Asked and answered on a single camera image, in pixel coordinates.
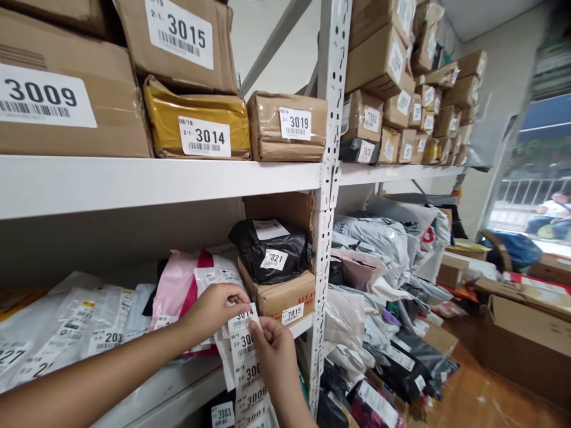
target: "shelf board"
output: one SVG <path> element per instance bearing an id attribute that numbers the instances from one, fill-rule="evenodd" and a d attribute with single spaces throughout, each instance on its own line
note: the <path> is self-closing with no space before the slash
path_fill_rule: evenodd
<path id="1" fill-rule="evenodd" d="M 319 188 L 320 163 L 0 156 L 0 220 Z"/>
<path id="2" fill-rule="evenodd" d="M 444 177 L 463 174 L 465 166 L 440 165 L 380 165 L 341 162 L 340 185 L 367 184 L 387 181 L 412 180 L 418 178 Z"/>

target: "forearm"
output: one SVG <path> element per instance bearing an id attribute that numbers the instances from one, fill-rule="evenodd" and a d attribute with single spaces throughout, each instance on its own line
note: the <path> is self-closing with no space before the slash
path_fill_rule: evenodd
<path id="1" fill-rule="evenodd" d="M 0 395 L 2 426 L 89 427 L 199 342 L 175 323 L 28 382 Z"/>

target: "plastic packaging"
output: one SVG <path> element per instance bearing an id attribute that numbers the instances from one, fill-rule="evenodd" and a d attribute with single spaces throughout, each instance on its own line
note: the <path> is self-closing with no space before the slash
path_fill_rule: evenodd
<path id="1" fill-rule="evenodd" d="M 306 233 L 288 222 L 242 220 L 230 234 L 255 282 L 277 284 L 300 276 L 313 259 Z"/>

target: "hand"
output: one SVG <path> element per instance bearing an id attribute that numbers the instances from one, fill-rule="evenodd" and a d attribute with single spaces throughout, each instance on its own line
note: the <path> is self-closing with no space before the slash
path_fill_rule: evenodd
<path id="1" fill-rule="evenodd" d="M 228 306 L 228 301 L 236 304 Z M 178 323 L 186 331 L 192 332 L 197 343 L 201 343 L 212 337 L 231 318 L 250 309 L 250 298 L 239 285 L 212 284 Z"/>

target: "pile of packages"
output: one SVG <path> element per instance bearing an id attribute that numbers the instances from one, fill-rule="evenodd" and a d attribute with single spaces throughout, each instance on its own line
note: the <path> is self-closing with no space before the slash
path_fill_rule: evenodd
<path id="1" fill-rule="evenodd" d="M 226 3 L 0 1 L 0 155 L 319 162 L 327 102 L 246 104 Z"/>
<path id="2" fill-rule="evenodd" d="M 335 219 L 319 418 L 403 427 L 443 399 L 457 341 L 432 309 L 452 299 L 435 284 L 450 235 L 438 208 L 378 196 Z"/>
<path id="3" fill-rule="evenodd" d="M 353 1 L 342 161 L 466 163 L 487 55 L 437 68 L 443 15 L 434 0 Z"/>

